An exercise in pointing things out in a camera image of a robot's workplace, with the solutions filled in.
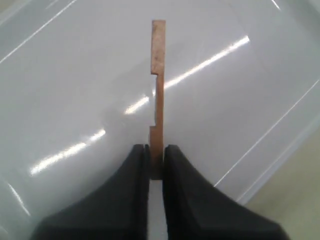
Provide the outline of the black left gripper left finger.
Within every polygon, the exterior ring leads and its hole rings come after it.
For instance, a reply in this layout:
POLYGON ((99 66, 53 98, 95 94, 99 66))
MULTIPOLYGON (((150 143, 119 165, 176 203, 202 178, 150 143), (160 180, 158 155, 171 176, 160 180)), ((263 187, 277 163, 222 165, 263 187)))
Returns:
POLYGON ((149 160, 147 144, 135 144, 120 168, 97 190, 46 217, 33 240, 146 240, 149 160))

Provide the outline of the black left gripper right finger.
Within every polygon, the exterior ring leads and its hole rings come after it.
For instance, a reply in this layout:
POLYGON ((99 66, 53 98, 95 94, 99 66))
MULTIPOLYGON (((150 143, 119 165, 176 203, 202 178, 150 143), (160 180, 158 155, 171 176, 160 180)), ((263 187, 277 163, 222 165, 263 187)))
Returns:
POLYGON ((288 240, 282 226, 222 193, 177 145, 164 151, 162 194, 170 240, 288 240))

